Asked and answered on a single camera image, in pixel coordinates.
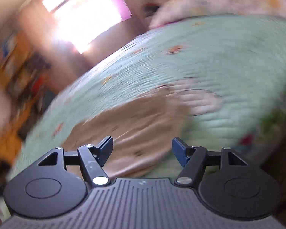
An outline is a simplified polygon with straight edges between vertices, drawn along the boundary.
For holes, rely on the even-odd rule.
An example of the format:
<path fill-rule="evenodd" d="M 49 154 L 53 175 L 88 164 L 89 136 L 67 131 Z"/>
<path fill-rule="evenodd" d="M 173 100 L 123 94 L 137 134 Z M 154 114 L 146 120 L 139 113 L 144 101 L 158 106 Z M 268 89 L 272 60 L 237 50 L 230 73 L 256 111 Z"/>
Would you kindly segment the pink window curtains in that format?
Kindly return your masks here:
<path fill-rule="evenodd" d="M 144 0 L 28 0 L 16 24 L 58 93 L 147 30 Z"/>

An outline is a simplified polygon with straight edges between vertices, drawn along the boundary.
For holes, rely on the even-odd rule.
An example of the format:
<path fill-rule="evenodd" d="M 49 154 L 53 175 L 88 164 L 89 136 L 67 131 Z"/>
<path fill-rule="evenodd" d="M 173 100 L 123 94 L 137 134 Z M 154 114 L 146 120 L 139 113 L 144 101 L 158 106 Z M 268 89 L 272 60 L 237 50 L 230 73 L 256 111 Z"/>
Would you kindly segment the wooden bookshelf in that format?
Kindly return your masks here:
<path fill-rule="evenodd" d="M 12 32 L 2 43 L 0 88 L 11 102 L 11 115 L 0 130 L 0 174 L 13 166 L 27 134 L 45 111 L 50 69 L 22 32 Z"/>

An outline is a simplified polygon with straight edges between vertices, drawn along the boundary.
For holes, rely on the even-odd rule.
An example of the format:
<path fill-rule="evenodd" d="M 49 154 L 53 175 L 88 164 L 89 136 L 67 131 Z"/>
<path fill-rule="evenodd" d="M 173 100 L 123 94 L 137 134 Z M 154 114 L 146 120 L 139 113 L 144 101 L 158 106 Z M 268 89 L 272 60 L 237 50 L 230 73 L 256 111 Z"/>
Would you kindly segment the beige smiley print baby garment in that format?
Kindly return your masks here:
<path fill-rule="evenodd" d="M 105 173 L 111 179 L 140 177 L 167 157 L 171 141 L 180 135 L 189 112 L 170 87 L 156 88 L 79 122 L 62 147 L 76 150 L 111 136 L 113 151 L 104 165 Z"/>

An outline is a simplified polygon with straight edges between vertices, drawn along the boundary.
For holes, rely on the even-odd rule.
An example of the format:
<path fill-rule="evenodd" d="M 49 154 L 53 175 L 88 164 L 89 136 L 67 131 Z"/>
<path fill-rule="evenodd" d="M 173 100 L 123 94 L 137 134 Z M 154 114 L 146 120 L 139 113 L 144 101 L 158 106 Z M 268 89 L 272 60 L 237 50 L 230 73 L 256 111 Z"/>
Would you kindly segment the floral folded duvet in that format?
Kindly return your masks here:
<path fill-rule="evenodd" d="M 149 28 L 210 15 L 269 15 L 286 18 L 286 0 L 169 0 L 157 10 Z"/>

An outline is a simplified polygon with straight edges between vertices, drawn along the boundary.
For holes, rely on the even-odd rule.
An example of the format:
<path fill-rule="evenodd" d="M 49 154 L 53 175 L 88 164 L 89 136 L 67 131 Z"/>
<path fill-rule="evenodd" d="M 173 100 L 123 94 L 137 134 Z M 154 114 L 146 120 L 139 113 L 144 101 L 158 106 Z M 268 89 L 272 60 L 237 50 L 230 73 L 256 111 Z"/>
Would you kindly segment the green quilted bee bedspread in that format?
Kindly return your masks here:
<path fill-rule="evenodd" d="M 264 154 L 286 122 L 286 19 L 191 18 L 136 37 L 58 94 L 29 132 L 10 177 L 60 146 L 77 123 L 178 80 L 223 100 L 217 112 L 190 119 L 184 141 Z"/>

